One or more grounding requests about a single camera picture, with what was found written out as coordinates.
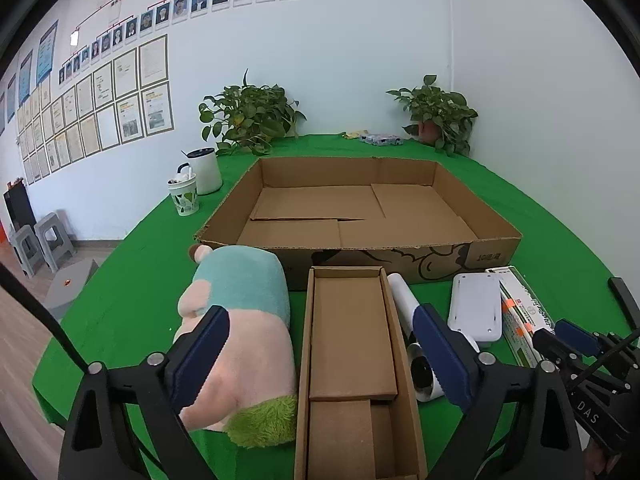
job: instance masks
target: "large cardboard box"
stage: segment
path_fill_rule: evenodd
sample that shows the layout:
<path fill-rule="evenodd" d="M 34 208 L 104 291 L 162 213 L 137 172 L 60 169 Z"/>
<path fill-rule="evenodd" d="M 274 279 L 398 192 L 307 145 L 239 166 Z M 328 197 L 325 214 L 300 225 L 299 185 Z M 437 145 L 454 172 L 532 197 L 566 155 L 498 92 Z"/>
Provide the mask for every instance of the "large cardboard box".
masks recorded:
<path fill-rule="evenodd" d="M 318 397 L 319 388 L 330 396 Z M 418 406 L 385 270 L 313 267 L 294 480 L 423 480 L 426 475 Z"/>
<path fill-rule="evenodd" d="M 262 158 L 197 232 L 275 253 L 291 290 L 312 266 L 383 266 L 408 283 L 505 266 L 522 236 L 437 162 Z"/>

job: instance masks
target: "potted plant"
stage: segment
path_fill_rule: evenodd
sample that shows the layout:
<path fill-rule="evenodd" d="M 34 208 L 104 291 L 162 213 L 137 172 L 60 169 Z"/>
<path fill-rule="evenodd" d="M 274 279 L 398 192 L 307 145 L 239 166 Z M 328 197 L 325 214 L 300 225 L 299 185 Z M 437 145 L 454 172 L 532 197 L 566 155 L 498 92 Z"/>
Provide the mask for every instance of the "potted plant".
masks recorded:
<path fill-rule="evenodd" d="M 306 120 L 294 108 L 299 102 L 287 101 L 284 88 L 249 85 L 246 72 L 242 86 L 225 86 L 220 94 L 207 95 L 204 100 L 211 105 L 204 102 L 198 106 L 200 121 L 210 125 L 202 129 L 202 138 L 222 134 L 222 142 L 217 143 L 218 155 L 231 154 L 238 148 L 265 155 L 270 152 L 273 139 L 298 136 L 296 125 L 299 120 Z"/>
<path fill-rule="evenodd" d="M 424 76 L 424 85 L 413 90 L 401 88 L 387 93 L 403 104 L 403 110 L 411 112 L 415 124 L 405 126 L 404 130 L 417 136 L 424 144 L 444 150 L 447 155 L 469 154 L 469 135 L 473 119 L 478 112 L 466 105 L 466 99 L 457 92 L 443 92 L 433 86 L 436 76 Z"/>

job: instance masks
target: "white canister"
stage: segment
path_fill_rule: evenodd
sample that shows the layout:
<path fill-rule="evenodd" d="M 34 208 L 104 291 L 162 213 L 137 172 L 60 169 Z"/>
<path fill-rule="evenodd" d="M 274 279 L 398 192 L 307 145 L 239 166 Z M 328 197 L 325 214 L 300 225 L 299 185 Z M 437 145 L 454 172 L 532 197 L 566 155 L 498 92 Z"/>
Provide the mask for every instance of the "white canister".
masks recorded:
<path fill-rule="evenodd" d="M 219 190 L 222 187 L 222 176 L 218 167 L 216 150 L 213 148 L 203 148 L 187 154 L 188 162 L 178 168 L 178 173 L 182 168 L 191 166 L 196 174 L 196 186 L 199 195 L 206 195 Z"/>
<path fill-rule="evenodd" d="M 178 182 L 169 181 L 169 193 L 171 193 L 171 199 L 180 216 L 189 216 L 200 208 L 196 178 L 197 175 L 193 175 L 191 178 Z"/>

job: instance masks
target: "plush toy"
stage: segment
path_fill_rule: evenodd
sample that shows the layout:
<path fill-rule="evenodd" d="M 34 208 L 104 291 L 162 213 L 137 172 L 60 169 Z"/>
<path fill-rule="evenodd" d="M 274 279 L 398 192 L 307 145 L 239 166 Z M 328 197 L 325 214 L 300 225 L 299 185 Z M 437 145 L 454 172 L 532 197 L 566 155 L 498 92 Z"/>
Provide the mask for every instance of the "plush toy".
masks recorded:
<path fill-rule="evenodd" d="M 212 305 L 229 313 L 229 338 L 195 403 L 180 412 L 188 431 L 225 431 L 238 446 L 295 439 L 296 372 L 289 336 L 289 294 L 273 253 L 244 246 L 190 248 L 199 264 L 178 301 L 191 332 Z"/>

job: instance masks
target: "screw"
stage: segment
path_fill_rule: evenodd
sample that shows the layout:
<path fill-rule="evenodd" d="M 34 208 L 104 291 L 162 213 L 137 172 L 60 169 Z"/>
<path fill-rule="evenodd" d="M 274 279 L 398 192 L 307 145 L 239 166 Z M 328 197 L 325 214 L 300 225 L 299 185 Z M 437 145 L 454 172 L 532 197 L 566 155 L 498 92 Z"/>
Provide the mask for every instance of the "screw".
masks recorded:
<path fill-rule="evenodd" d="M 540 368 L 548 374 L 556 371 L 556 367 L 551 361 L 544 360 L 540 363 Z"/>
<path fill-rule="evenodd" d="M 164 354 L 161 354 L 160 352 L 155 352 L 146 358 L 146 363 L 151 366 L 158 366 L 159 364 L 162 364 L 163 361 Z"/>
<path fill-rule="evenodd" d="M 98 361 L 96 361 L 95 363 L 91 363 L 89 365 L 88 372 L 91 375 L 95 375 L 97 373 L 100 373 L 101 371 L 102 371 L 102 363 L 99 363 Z"/>
<path fill-rule="evenodd" d="M 482 352 L 478 359 L 483 365 L 493 365 L 495 364 L 495 356 L 493 354 L 489 354 L 489 352 Z"/>

